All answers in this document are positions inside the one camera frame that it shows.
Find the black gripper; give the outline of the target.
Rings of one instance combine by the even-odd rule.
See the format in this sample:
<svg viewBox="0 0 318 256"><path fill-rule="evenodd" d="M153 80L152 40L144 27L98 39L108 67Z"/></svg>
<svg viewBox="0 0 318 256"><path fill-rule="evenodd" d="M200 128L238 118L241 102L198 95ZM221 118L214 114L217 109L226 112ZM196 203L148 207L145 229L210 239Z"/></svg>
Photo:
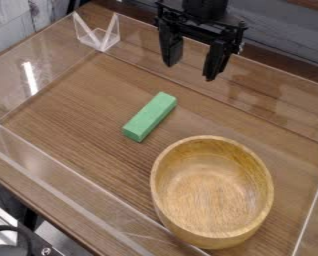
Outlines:
<svg viewBox="0 0 318 256"><path fill-rule="evenodd" d="M210 44L204 76L213 81L225 71L233 44L241 45L246 23L228 13L229 0L158 0L157 26L162 59L173 67L184 56L184 37Z"/></svg>

